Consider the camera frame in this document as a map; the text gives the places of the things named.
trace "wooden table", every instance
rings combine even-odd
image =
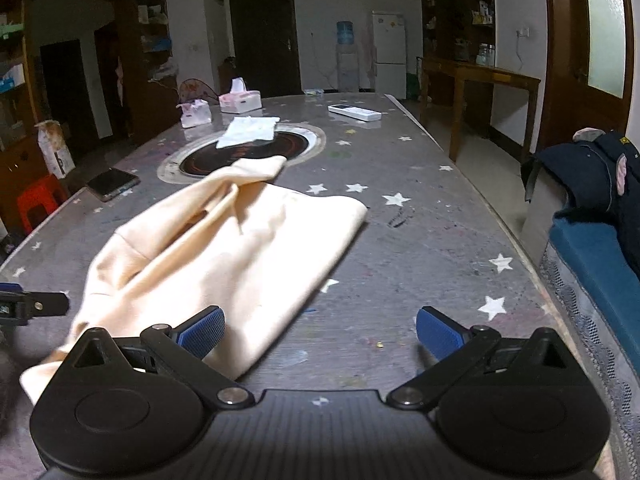
[[[521,154],[521,160],[526,160],[529,156],[531,137],[533,135],[533,124],[536,119],[536,105],[538,103],[538,87],[540,86],[540,79],[517,74],[515,72],[509,72],[508,70],[503,70],[501,68],[425,56],[422,60],[422,99],[420,102],[420,122],[422,124],[424,124],[426,120],[430,73],[442,73],[455,79],[453,124],[451,125],[451,141],[449,144],[449,158],[454,162],[458,158],[458,152],[460,150],[460,124],[462,122],[466,81],[498,83],[529,91],[527,124],[524,130],[524,143]]]

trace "glass jar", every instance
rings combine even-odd
[[[487,66],[489,61],[489,46],[486,43],[480,43],[480,49],[476,56],[476,64]]]
[[[495,45],[489,45],[489,50],[487,54],[486,65],[494,67],[495,66]]]

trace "blue sofa cushion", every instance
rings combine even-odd
[[[622,254],[616,228],[556,218],[549,239],[640,372],[640,281]]]

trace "cream cloth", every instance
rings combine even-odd
[[[247,371],[326,279],[366,214],[353,198],[265,184],[285,161],[238,160],[119,227],[89,267],[66,344],[20,377],[31,400],[87,328],[137,336],[211,304],[222,307],[226,332],[204,362],[233,379]]]

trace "frosted glass panel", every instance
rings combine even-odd
[[[589,0],[589,85],[622,97],[625,86],[625,7],[622,0]]]

